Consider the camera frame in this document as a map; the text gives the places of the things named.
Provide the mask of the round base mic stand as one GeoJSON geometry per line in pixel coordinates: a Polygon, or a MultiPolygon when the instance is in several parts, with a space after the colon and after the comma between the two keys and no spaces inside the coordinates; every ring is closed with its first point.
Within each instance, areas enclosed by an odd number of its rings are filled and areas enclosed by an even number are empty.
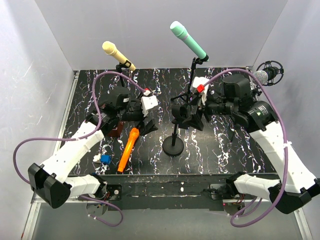
{"type": "Polygon", "coordinates": [[[178,128],[187,129],[188,126],[183,124],[183,121],[188,117],[187,105],[172,106],[174,130],[171,136],[168,136],[162,143],[162,150],[170,157],[179,156],[184,150],[184,142],[178,137],[178,128]]]}

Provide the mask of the orange microphone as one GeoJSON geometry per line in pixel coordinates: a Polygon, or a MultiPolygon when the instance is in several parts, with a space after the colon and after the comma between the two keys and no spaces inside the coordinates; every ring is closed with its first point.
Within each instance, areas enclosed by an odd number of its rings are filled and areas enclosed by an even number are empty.
{"type": "Polygon", "coordinates": [[[117,172],[120,172],[120,173],[124,172],[125,167],[127,165],[127,162],[132,154],[133,147],[134,147],[139,135],[140,135],[140,131],[138,128],[134,127],[131,129],[131,131],[129,133],[127,144],[124,148],[122,157],[121,157],[119,164],[118,164],[117,172]]]}

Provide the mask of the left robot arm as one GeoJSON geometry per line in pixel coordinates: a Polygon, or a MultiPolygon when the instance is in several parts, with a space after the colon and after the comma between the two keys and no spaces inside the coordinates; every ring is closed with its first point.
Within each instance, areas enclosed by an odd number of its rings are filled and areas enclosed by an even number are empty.
{"type": "Polygon", "coordinates": [[[156,106],[157,97],[149,91],[131,98],[128,88],[114,87],[98,109],[85,118],[73,135],[75,141],[67,141],[40,165],[33,163],[28,168],[31,189],[54,209],[70,197],[90,195],[95,200],[102,200],[107,195],[107,187],[101,177],[94,174],[70,177],[69,173],[119,122],[136,122],[141,136],[156,131],[158,128],[153,120],[144,122],[149,111],[156,106]]]}

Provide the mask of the black tripod mic stand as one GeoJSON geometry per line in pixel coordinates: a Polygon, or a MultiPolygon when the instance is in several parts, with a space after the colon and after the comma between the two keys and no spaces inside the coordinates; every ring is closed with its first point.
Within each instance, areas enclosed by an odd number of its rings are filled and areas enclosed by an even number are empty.
{"type": "Polygon", "coordinates": [[[186,104],[189,103],[189,100],[190,100],[190,96],[191,96],[191,85],[192,85],[192,81],[194,79],[194,72],[195,72],[195,69],[196,69],[196,66],[197,65],[202,65],[204,62],[207,62],[209,60],[209,56],[206,55],[205,58],[203,59],[200,59],[199,57],[194,57],[193,60],[192,60],[192,64],[191,64],[191,71],[190,71],[190,76],[189,76],[189,84],[187,86],[187,92],[183,93],[183,94],[180,94],[176,97],[172,97],[170,99],[171,102],[173,102],[174,100],[177,100],[177,99],[182,99],[186,104]]]}

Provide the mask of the mint green microphone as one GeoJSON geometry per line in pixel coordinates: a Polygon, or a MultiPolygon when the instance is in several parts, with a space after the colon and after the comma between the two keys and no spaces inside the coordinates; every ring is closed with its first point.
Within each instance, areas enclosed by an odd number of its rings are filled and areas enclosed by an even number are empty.
{"type": "Polygon", "coordinates": [[[172,33],[180,39],[188,48],[203,62],[209,60],[208,54],[203,50],[203,48],[193,39],[193,37],[188,33],[184,25],[179,21],[174,21],[170,25],[170,30],[172,33]]]}

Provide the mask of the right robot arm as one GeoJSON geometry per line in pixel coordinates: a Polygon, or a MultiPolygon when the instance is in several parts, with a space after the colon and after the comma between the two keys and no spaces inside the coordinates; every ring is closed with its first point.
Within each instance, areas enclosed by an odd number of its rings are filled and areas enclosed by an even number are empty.
{"type": "Polygon", "coordinates": [[[223,95],[214,97],[208,90],[205,77],[195,77],[191,84],[194,94],[192,110],[181,110],[182,123],[203,130],[202,117],[231,116],[259,144],[277,172],[279,179],[270,180],[246,173],[237,173],[226,180],[226,192],[232,199],[243,194],[260,197],[274,203],[280,190],[284,192],[275,206],[289,214],[311,201],[320,193],[320,182],[303,164],[293,147],[284,143],[279,118],[265,101],[253,97],[250,80],[241,74],[223,78],[223,95]]]}

